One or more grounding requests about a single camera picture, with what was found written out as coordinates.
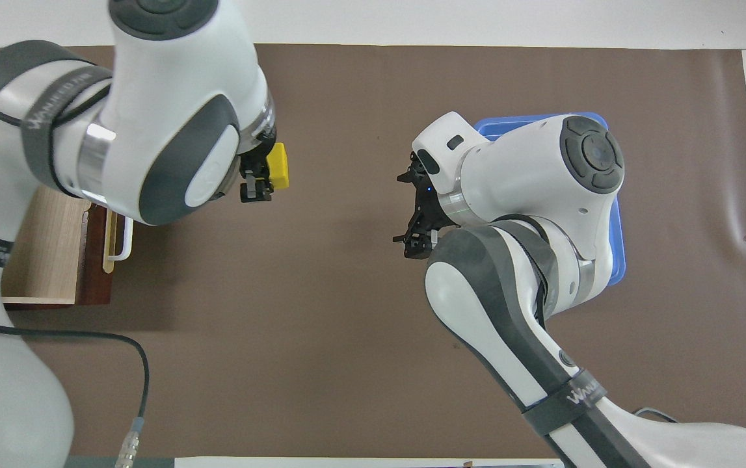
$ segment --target cable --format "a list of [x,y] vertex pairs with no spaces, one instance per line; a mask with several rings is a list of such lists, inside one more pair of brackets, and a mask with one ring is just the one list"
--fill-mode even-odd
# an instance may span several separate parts
[[[57,119],[55,122],[54,127],[60,127],[61,125],[68,124],[68,122],[72,121],[75,118],[78,118],[82,113],[89,110],[91,107],[93,107],[98,101],[106,97],[106,95],[110,92],[110,85],[104,86],[104,88],[100,89],[99,92],[94,93],[92,97],[81,103],[78,107],[75,109],[70,110],[63,116]],[[2,112],[0,110],[0,120],[2,122],[6,122],[6,124],[9,125],[15,125],[15,127],[19,127],[21,124],[21,120],[19,118],[13,118],[13,116],[7,115],[5,112]]]
[[657,415],[658,417],[662,418],[663,420],[667,421],[668,423],[679,423],[676,419],[673,417],[670,417],[670,415],[667,415],[665,413],[662,413],[656,408],[650,408],[648,406],[645,406],[643,408],[636,409],[633,414],[637,417],[640,417],[640,415],[643,415],[645,413],[650,413],[652,415]]
[[104,333],[100,331],[59,331],[59,330],[32,330],[28,328],[17,328],[13,326],[0,326],[1,335],[15,335],[16,337],[43,337],[43,338],[100,338],[106,340],[123,341],[139,353],[141,365],[144,367],[144,390],[141,392],[141,403],[139,404],[138,418],[144,418],[144,410],[147,407],[147,394],[150,390],[150,366],[147,362],[147,355],[138,341],[117,335],[114,333]]

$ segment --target blue tray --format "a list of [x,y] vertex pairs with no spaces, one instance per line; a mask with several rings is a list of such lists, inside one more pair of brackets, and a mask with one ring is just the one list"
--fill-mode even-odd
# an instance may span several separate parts
[[[579,116],[587,116],[598,121],[599,124],[609,128],[607,121],[595,112],[566,112]],[[531,124],[539,120],[559,116],[562,114],[542,114],[536,116],[503,116],[502,118],[485,118],[474,124],[474,128],[481,135],[491,140],[500,138],[501,135],[515,130],[523,125]],[[610,211],[610,247],[613,249],[613,273],[610,275],[610,282],[607,285],[614,285],[624,278],[626,272],[626,258],[624,256],[624,237],[622,236],[622,217],[619,211],[619,198],[613,202],[613,210]]]

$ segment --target yellow object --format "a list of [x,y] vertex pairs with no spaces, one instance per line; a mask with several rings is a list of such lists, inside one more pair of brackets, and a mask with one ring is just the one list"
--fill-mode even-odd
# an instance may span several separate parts
[[274,143],[274,148],[266,156],[269,163],[269,181],[275,190],[286,189],[289,186],[289,161],[286,159],[286,146]]

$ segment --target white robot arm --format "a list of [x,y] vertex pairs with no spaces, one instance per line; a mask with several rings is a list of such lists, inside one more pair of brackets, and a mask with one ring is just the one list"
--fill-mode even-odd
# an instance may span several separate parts
[[[405,255],[428,258],[427,299],[568,467],[746,466],[746,429],[623,411],[543,322],[598,295],[624,161],[583,116],[554,116],[489,142],[451,112],[412,145],[417,188]],[[444,226],[458,225],[438,239]]]
[[[39,183],[150,225],[223,195],[238,172],[242,201],[271,199],[274,105],[233,0],[105,3],[114,76],[49,42],[0,50],[0,279]],[[51,371],[0,335],[0,468],[63,466],[72,430]]]

